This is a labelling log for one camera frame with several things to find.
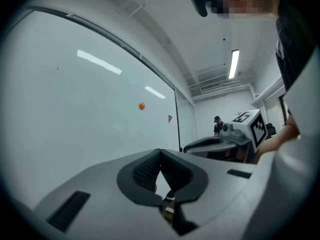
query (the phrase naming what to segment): black cap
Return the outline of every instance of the black cap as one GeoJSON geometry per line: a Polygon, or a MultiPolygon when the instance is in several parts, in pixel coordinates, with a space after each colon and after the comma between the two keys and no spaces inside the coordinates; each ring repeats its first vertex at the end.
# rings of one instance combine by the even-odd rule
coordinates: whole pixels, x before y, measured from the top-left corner
{"type": "Polygon", "coordinates": [[[215,122],[215,123],[218,122],[219,119],[220,119],[220,117],[219,117],[219,116],[216,116],[216,117],[214,118],[214,122],[215,122]]]}

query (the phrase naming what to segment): white surface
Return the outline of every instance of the white surface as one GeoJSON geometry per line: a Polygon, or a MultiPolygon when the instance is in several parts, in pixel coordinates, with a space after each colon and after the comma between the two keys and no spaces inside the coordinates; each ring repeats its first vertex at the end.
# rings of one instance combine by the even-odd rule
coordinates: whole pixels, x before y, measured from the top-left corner
{"type": "Polygon", "coordinates": [[[256,105],[266,99],[270,98],[273,95],[277,95],[285,88],[284,81],[282,79],[282,75],[279,74],[274,80],[268,85],[262,92],[258,94],[257,97],[251,102],[252,105],[256,105]]]}
{"type": "Polygon", "coordinates": [[[193,104],[191,94],[177,64],[148,29],[108,0],[30,0],[42,6],[75,14],[110,31],[135,48],[155,65],[193,104]]]}
{"type": "Polygon", "coordinates": [[[176,103],[179,117],[180,146],[198,140],[196,112],[192,104],[179,91],[176,92],[176,103]]]}
{"type": "Polygon", "coordinates": [[[320,132],[319,82],[320,51],[317,46],[302,73],[283,98],[303,136],[314,136],[320,132]]]}
{"type": "Polygon", "coordinates": [[[281,108],[279,97],[274,95],[267,99],[264,104],[268,122],[274,126],[275,131],[278,134],[284,127],[283,125],[285,125],[284,114],[281,108]]]}
{"type": "MultiPolygon", "coordinates": [[[[1,164],[13,196],[30,208],[91,165],[150,149],[179,150],[174,91],[101,35],[33,12],[13,29],[4,50],[1,164]],[[77,56],[78,50],[100,64],[77,56]]],[[[169,191],[163,177],[157,188],[162,196],[169,191]]]]}
{"type": "Polygon", "coordinates": [[[253,83],[258,93],[263,92],[281,74],[276,58],[278,40],[276,23],[268,35],[268,40],[269,42],[263,43],[266,50],[253,75],[253,83]]]}
{"type": "Polygon", "coordinates": [[[237,117],[237,113],[256,109],[250,105],[253,100],[250,90],[237,91],[211,100],[196,103],[195,117],[198,127],[198,138],[214,135],[214,118],[219,116],[224,123],[237,117]]]}

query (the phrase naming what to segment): black rubber pad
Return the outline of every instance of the black rubber pad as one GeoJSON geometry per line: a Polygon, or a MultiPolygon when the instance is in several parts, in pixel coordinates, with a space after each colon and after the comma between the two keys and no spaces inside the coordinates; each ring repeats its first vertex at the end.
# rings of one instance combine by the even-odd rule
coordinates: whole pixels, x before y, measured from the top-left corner
{"type": "Polygon", "coordinates": [[[76,191],[62,204],[47,222],[61,232],[66,232],[82,207],[89,199],[90,194],[76,191]]]}
{"type": "Polygon", "coordinates": [[[234,176],[246,178],[246,179],[249,179],[251,174],[252,174],[252,173],[249,173],[249,172],[244,172],[244,171],[235,170],[235,169],[230,169],[226,173],[234,175],[234,176]]]}
{"type": "Polygon", "coordinates": [[[121,192],[137,205],[162,208],[163,201],[155,194],[159,172],[174,192],[175,203],[196,201],[208,185],[208,175],[200,167],[165,149],[149,154],[125,165],[117,174],[121,192]]]}

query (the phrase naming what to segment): air vent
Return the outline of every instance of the air vent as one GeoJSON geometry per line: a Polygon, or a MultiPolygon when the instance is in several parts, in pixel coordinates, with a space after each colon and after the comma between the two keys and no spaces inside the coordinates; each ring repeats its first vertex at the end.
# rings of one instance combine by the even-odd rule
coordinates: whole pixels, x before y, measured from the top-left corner
{"type": "Polygon", "coordinates": [[[215,82],[215,83],[212,83],[212,84],[209,84],[206,86],[202,86],[202,87],[200,87],[200,90],[201,90],[201,92],[206,92],[211,89],[218,88],[218,87],[221,87],[221,82],[215,82]]]}

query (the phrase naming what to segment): ceiling light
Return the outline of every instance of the ceiling light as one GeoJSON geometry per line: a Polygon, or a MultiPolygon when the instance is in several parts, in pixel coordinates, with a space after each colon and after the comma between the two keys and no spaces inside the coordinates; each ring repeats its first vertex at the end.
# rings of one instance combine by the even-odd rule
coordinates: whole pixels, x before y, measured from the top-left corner
{"type": "Polygon", "coordinates": [[[230,67],[229,79],[235,77],[236,69],[238,65],[238,59],[239,59],[239,50],[233,50],[232,56],[231,56],[231,67],[230,67]]]}
{"type": "Polygon", "coordinates": [[[117,68],[115,66],[112,66],[111,64],[105,62],[104,60],[101,60],[101,59],[99,59],[99,58],[97,58],[97,57],[95,57],[95,56],[93,56],[93,55],[91,55],[89,53],[86,53],[86,52],[82,51],[82,50],[78,50],[76,55],[78,55],[78,57],[80,57],[80,58],[83,58],[83,59],[86,59],[86,60],[88,60],[90,62],[93,62],[93,63],[95,63],[95,64],[97,64],[97,65],[99,65],[101,67],[104,67],[105,69],[110,70],[110,71],[112,71],[112,72],[114,72],[114,73],[116,73],[118,75],[120,75],[121,72],[122,72],[121,69],[119,69],[119,68],[117,68]]]}
{"type": "Polygon", "coordinates": [[[163,96],[161,93],[157,92],[156,90],[152,89],[149,86],[144,87],[144,89],[146,89],[147,91],[149,91],[150,93],[153,93],[155,96],[158,96],[161,99],[164,99],[165,96],[163,96]]]}

